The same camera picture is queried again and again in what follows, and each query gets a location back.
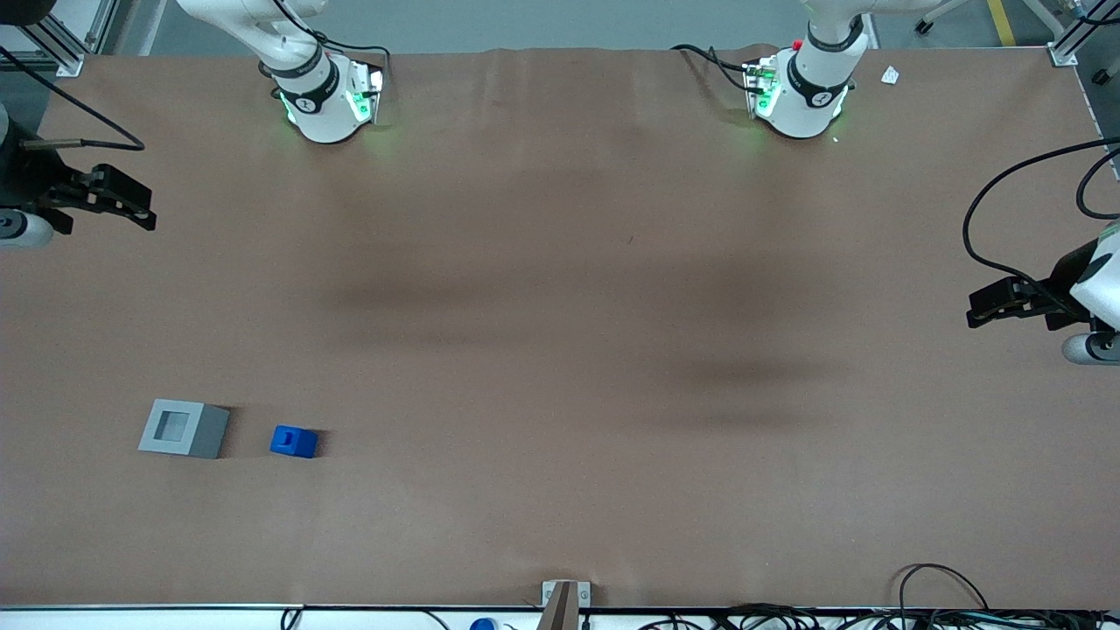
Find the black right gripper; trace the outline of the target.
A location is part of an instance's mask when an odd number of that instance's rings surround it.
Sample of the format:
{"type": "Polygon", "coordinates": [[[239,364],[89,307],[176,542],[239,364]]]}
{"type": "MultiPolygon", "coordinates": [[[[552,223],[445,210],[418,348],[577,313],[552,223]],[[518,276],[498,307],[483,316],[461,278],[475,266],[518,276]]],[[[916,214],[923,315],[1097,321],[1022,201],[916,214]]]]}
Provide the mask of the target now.
{"type": "Polygon", "coordinates": [[[41,219],[55,233],[71,235],[74,219],[64,209],[108,213],[155,231],[152,192],[111,164],[96,164],[87,174],[65,164],[57,152],[27,149],[24,136],[7,136],[1,148],[3,228],[16,226],[15,212],[41,219]]]}

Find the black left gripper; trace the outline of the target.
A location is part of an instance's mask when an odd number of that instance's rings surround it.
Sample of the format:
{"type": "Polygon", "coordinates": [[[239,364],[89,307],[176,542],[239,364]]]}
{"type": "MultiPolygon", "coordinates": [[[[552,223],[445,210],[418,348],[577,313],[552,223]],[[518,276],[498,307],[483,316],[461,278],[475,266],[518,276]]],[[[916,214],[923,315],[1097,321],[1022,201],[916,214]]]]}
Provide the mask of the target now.
{"type": "Polygon", "coordinates": [[[1030,319],[1039,316],[1044,316],[1046,328],[1051,332],[1075,324],[1088,324],[1092,316],[1089,315],[1088,307],[1072,298],[1071,290],[1088,270],[1095,251],[1096,243],[1088,242],[1068,254],[1062,254],[1053,265],[1047,279],[1040,280],[1049,291],[1051,311],[1032,308],[1046,304],[1047,298],[1021,276],[1004,276],[1004,279],[971,291],[969,306],[976,307],[965,312],[968,328],[987,326],[995,319],[1030,319]]]}

